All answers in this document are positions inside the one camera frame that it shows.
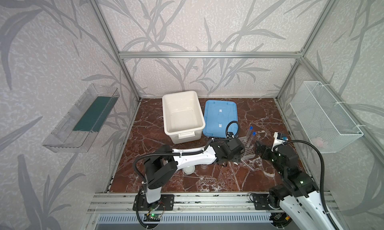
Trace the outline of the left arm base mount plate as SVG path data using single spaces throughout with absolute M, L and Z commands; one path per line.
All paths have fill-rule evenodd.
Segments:
M 161 195 L 158 201 L 148 203 L 144 194 L 136 195 L 133 211 L 172 211 L 174 208 L 175 195 Z

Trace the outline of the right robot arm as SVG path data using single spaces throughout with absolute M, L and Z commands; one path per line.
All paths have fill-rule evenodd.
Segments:
M 291 144 L 311 147 L 320 158 L 321 179 L 313 178 L 299 168 L 299 156 Z M 273 209 L 283 210 L 301 230 L 342 230 L 342 224 L 329 210 L 325 200 L 325 163 L 320 151 L 303 140 L 277 140 L 272 147 L 257 141 L 255 152 L 271 162 L 280 174 L 282 184 L 270 188 L 268 203 Z

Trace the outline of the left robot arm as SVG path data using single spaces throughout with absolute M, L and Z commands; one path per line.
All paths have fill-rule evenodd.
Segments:
M 203 147 L 192 149 L 163 145 L 155 152 L 134 160 L 133 169 L 142 179 L 139 195 L 144 195 L 149 205 L 158 203 L 162 187 L 177 171 L 197 165 L 239 163 L 245 150 L 242 141 L 236 137 L 212 138 Z

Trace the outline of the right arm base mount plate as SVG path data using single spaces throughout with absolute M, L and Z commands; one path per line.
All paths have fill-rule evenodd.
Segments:
M 254 204 L 255 210 L 273 210 L 268 203 L 269 194 L 250 193 L 250 201 Z

